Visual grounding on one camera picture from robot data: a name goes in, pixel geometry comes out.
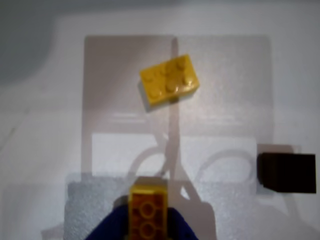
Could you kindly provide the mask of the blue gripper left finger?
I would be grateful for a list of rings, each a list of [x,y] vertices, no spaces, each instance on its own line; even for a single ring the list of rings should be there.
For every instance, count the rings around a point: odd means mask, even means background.
[[[87,236],[88,240],[124,240],[128,235],[128,205],[116,207]]]

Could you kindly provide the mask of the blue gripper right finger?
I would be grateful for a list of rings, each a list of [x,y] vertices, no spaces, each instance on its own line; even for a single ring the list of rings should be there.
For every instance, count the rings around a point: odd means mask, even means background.
[[[184,217],[173,207],[167,210],[167,234],[172,240],[198,240]]]

